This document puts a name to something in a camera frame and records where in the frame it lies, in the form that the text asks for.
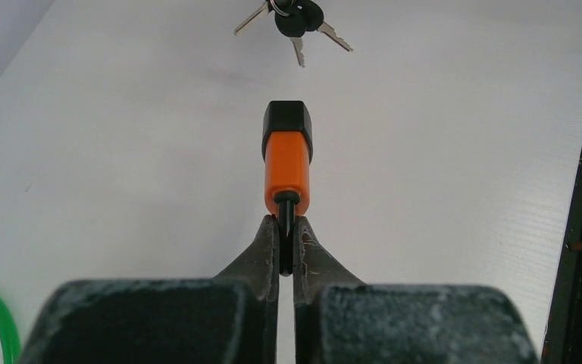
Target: white table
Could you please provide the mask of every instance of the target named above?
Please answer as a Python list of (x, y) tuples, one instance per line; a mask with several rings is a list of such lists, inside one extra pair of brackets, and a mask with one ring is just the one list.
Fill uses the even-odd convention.
[[(582, 140), (582, 2), (56, 0), (0, 79), (0, 294), (26, 337), (74, 278), (217, 273), (255, 234), (272, 99), (314, 126), (308, 217), (370, 283), (488, 284), (543, 340)], [(293, 362), (290, 280), (279, 362)]]

